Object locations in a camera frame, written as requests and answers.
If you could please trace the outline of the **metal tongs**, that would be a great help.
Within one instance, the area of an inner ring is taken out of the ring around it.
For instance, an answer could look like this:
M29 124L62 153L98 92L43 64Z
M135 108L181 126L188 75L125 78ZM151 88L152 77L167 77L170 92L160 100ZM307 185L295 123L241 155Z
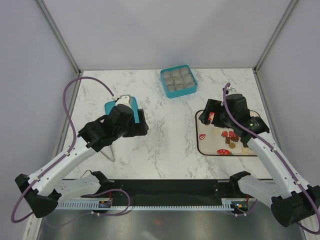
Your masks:
M110 162L114 163L116 158L115 158L115 153L112 148L112 146L106 146L103 149L100 150L101 154L107 158Z

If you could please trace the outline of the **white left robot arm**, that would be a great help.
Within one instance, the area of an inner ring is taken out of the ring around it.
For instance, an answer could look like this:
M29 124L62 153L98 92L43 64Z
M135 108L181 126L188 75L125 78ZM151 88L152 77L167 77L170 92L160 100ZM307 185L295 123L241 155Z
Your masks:
M15 183L31 208L31 213L39 219L68 200L105 197L110 186L101 171L94 171L85 178L64 178L84 160L112 145L117 139L145 136L149 127L143 109L138 109L137 115L138 121L135 121L134 111L130 107L124 104L114 106L108 115L88 122L78 132L71 146L41 169L30 175L18 175Z

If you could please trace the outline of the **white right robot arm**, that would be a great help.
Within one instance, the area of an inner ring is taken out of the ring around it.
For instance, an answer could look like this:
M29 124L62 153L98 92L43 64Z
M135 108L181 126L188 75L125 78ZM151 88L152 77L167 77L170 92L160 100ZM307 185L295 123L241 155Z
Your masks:
M274 186L242 171L229 178L233 197L249 195L271 209L284 227L320 215L320 187L311 186L290 164L277 146L270 129L260 116L252 116L242 94L230 94L223 101L208 99L204 110L195 115L197 126L213 125L230 129L235 137L261 160Z

